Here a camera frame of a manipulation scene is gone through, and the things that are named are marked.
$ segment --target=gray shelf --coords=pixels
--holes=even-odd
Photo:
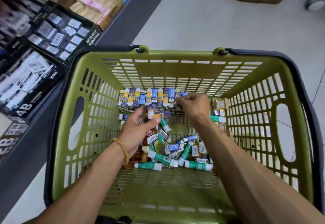
[[[130,45],[160,1],[128,0],[97,45]],[[0,222],[46,163],[47,145],[63,82],[58,83],[39,105],[30,127],[0,164]]]

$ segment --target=white tile floor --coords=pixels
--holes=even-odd
[[[309,98],[315,99],[314,107],[325,134],[325,80],[321,82],[325,71],[325,9],[310,13],[304,10],[304,3],[305,0],[284,0],[278,5],[235,0],[163,0],[133,43],[161,50],[211,51],[223,46],[283,52],[295,61]],[[286,141],[284,156],[292,160],[290,118],[280,114],[278,119],[279,136]],[[43,188],[35,185],[43,183],[42,169],[3,223],[19,223],[40,213]],[[31,198],[39,207],[28,207],[27,199]],[[24,207],[28,210],[26,216],[15,219],[14,216],[22,215],[20,210]]]

